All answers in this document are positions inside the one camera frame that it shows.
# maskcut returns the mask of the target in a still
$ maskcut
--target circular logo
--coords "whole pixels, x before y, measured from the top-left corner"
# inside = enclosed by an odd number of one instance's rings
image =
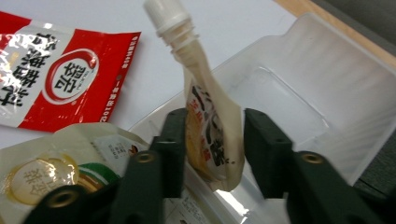
[[[44,97],[55,105],[73,102],[90,87],[98,67],[98,57],[89,49],[66,53],[49,68]]]

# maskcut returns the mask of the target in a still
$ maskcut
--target translucent plastic container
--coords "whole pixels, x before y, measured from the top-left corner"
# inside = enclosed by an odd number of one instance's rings
[[[313,14],[299,18],[285,35],[253,43],[214,76],[243,109],[268,114],[295,151],[322,154],[349,184],[396,127],[395,69]],[[184,104],[181,92],[130,131],[150,142],[166,114]],[[236,189],[205,197],[214,196],[230,213],[218,215],[237,223],[289,223],[282,200],[262,198],[248,163]]]

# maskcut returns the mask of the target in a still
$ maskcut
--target plastic bin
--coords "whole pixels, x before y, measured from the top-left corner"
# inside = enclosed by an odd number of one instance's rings
[[[294,150],[322,154],[349,184],[396,127],[396,71],[314,14],[300,17],[285,35],[261,38],[214,76],[242,108],[268,114]],[[181,92],[130,131],[150,142],[166,114],[184,103]],[[282,200],[262,198],[248,164],[235,190],[207,195],[230,212],[219,216],[237,223],[289,222]]]

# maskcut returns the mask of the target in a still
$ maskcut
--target wooden edge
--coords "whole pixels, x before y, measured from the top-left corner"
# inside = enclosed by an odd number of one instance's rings
[[[390,65],[393,68],[396,68],[395,56],[382,49],[377,44],[369,40],[367,37],[361,35],[359,32],[355,31],[342,21],[338,20],[332,14],[319,7],[315,3],[311,2],[310,0],[275,0],[275,2],[280,4],[283,8],[285,8],[296,17],[299,17],[306,12],[314,12],[322,19],[327,21],[329,24],[336,27],[338,30],[340,30],[350,38],[354,39],[359,45],[361,45],[365,49],[368,49],[384,63]]]

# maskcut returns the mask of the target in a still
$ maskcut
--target bottle cap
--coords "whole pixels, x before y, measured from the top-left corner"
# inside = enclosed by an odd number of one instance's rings
[[[158,36],[162,36],[167,30],[191,19],[187,10],[178,0],[146,0],[144,7],[157,28]]]

